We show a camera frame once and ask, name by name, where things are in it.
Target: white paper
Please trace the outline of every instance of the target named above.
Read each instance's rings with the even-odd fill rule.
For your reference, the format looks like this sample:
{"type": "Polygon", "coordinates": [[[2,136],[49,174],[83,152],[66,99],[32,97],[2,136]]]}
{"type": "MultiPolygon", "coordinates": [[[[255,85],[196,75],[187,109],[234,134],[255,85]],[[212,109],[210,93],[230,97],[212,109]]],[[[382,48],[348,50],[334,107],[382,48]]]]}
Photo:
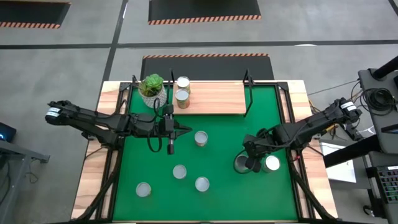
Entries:
{"type": "MultiPolygon", "coordinates": [[[[339,149],[345,148],[345,146],[328,144],[324,142],[321,142],[320,146],[324,156],[339,149]]],[[[331,180],[341,180],[356,183],[354,164],[352,160],[326,168],[326,172],[328,174],[328,178],[331,180]]]]}

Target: succulent plant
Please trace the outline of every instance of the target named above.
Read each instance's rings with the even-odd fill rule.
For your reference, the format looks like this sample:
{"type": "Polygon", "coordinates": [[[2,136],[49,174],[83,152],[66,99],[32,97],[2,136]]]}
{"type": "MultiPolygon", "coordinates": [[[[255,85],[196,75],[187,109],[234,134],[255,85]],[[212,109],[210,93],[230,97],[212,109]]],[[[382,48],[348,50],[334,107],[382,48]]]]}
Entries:
{"type": "Polygon", "coordinates": [[[146,77],[139,84],[140,92],[147,97],[156,96],[161,90],[163,85],[163,78],[158,74],[152,74],[146,77]]]}

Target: wooden board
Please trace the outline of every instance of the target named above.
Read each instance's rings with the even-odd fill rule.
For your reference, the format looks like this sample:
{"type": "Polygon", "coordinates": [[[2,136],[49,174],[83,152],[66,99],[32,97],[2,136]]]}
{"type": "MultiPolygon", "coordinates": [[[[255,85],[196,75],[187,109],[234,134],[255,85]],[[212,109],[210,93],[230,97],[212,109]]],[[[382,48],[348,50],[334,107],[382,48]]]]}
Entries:
{"type": "Polygon", "coordinates": [[[173,88],[174,114],[245,114],[243,82],[195,82],[190,83],[191,94],[188,108],[177,105],[173,88]]]}
{"type": "MultiPolygon", "coordinates": [[[[296,121],[300,121],[308,116],[311,116],[310,103],[308,102],[307,92],[303,80],[267,80],[267,81],[256,81],[260,82],[287,82],[289,84],[290,99],[292,102],[294,118],[296,121]]],[[[99,97],[99,103],[97,110],[102,113],[111,114],[115,107],[118,98],[119,84],[121,81],[108,81],[104,82],[101,94],[99,97]]],[[[289,112],[287,110],[287,102],[285,97],[281,95],[282,106],[284,107],[284,116],[287,122],[289,120],[289,112]]],[[[311,141],[310,146],[320,151],[318,141],[311,141]]],[[[87,154],[94,151],[99,147],[98,142],[91,141],[88,144],[87,154]]],[[[76,199],[72,210],[71,218],[79,217],[90,203],[95,198],[96,194],[100,191],[101,180],[104,171],[104,164],[106,159],[106,151],[100,151],[87,159],[83,164],[83,170],[80,176],[80,182],[78,185],[78,191],[76,193],[76,199]]],[[[305,170],[309,181],[311,191],[314,193],[319,202],[324,208],[334,217],[337,217],[337,211],[333,196],[331,194],[330,184],[326,173],[325,164],[321,155],[313,152],[309,149],[303,151],[303,158],[305,163],[305,170]]],[[[305,196],[300,190],[300,201],[302,204],[302,210],[304,217],[308,217],[308,210],[306,206],[305,196]]],[[[109,191],[107,192],[106,200],[104,203],[103,217],[106,216],[108,211],[109,202],[109,191]]]]}

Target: wooden shelf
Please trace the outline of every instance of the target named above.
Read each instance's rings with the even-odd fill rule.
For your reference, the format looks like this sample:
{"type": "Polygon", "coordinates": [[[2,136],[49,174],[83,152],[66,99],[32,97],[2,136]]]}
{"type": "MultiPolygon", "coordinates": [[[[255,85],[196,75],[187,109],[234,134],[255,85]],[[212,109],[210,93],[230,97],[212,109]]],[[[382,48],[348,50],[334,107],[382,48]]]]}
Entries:
{"type": "Polygon", "coordinates": [[[177,91],[177,84],[174,83],[174,114],[244,114],[246,112],[242,82],[191,81],[190,88],[190,105],[181,109],[177,106],[174,97],[177,91]]]}

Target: green mat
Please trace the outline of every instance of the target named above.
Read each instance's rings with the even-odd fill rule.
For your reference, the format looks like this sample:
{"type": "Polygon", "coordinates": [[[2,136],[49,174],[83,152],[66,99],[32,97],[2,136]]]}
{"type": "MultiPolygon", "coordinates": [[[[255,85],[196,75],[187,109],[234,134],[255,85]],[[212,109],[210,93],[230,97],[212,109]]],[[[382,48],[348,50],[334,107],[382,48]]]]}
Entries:
{"type": "MultiPolygon", "coordinates": [[[[273,173],[237,174],[233,169],[236,154],[243,149],[245,134],[280,123],[273,86],[253,87],[253,105],[246,118],[242,115],[176,115],[175,119],[193,131],[175,141],[175,154],[163,149],[153,153],[146,139],[127,138],[119,178],[113,220],[129,221],[216,221],[216,220],[297,220],[285,151],[273,155],[281,167],[273,173]],[[194,134],[205,131],[205,147],[195,144],[194,134]],[[187,168],[183,180],[173,177],[174,166],[187,168]],[[210,188],[199,192],[198,177],[207,177],[210,188]],[[147,182],[151,195],[140,198],[136,186],[147,182]]],[[[131,111],[153,113],[132,94],[131,111]]],[[[157,139],[152,140],[157,148],[157,139]]]]}

